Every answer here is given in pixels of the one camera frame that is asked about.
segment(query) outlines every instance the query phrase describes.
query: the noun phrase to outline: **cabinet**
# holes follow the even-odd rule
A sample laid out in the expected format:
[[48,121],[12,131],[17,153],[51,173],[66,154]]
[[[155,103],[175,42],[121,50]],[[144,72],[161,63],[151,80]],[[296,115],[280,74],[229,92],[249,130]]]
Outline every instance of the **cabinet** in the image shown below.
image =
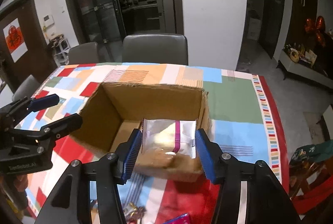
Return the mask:
[[293,0],[286,44],[297,43],[307,47],[308,35],[304,25],[307,18],[317,18],[317,0]]
[[159,30],[159,11],[157,5],[140,8],[133,7],[123,11],[123,20],[128,35]]

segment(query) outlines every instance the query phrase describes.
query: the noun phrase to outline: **gray chair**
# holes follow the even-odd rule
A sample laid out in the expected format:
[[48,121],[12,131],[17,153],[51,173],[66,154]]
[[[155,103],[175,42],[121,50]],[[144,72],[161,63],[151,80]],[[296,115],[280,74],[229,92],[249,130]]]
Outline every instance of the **gray chair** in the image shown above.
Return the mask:
[[99,63],[97,43],[91,42],[70,48],[68,52],[69,64]]
[[41,84],[36,80],[36,78],[34,78],[33,75],[29,75],[15,91],[12,96],[12,101],[17,101],[25,96],[31,98],[40,85]]
[[187,39],[178,34],[136,34],[123,41],[123,62],[188,65]]

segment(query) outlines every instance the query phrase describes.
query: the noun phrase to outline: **cardboard box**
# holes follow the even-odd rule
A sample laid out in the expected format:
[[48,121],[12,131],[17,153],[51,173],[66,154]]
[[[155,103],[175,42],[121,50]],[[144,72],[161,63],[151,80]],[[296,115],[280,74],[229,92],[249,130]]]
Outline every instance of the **cardboard box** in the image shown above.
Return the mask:
[[[178,85],[101,83],[81,110],[81,129],[74,139],[102,157],[127,141],[142,120],[170,119],[197,121],[197,129],[210,134],[207,93],[201,88]],[[164,179],[194,182],[202,173],[199,157],[176,155],[168,167],[152,166],[139,153],[136,172]]]
[[261,21],[259,19],[250,18],[247,38],[250,40],[258,40],[260,35],[260,29]]

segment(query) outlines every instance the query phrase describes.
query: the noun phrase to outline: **colorful tablecloth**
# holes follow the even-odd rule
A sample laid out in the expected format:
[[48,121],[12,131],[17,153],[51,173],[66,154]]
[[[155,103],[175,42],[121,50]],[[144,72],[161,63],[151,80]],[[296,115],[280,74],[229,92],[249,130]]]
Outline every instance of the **colorful tablecloth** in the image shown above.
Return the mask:
[[[78,113],[99,83],[135,82],[177,84],[204,88],[209,92],[209,116],[213,140],[224,152],[254,163],[266,161],[288,189],[288,159],[279,115],[263,77],[236,71],[170,64],[102,63],[61,66],[42,84],[35,97],[56,93],[57,106],[31,113],[17,127],[39,130],[43,125]],[[82,162],[98,158],[71,139],[57,141],[52,154],[53,168],[29,174],[29,207],[38,215],[46,197],[73,159]],[[133,174],[119,186],[122,204],[145,206],[143,223],[163,223],[182,213],[190,213],[193,223],[209,223],[218,188],[204,176],[195,183],[181,183]],[[94,183],[91,198],[94,199]],[[93,223],[99,223],[92,214]]]

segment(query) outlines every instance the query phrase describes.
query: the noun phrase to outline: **pink package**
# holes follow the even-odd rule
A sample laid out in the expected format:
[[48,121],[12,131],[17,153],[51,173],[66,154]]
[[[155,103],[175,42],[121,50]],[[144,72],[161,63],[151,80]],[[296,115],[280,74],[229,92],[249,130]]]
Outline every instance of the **pink package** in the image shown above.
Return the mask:
[[191,224],[191,220],[189,218],[189,214],[183,214],[179,217],[168,220],[164,224]]

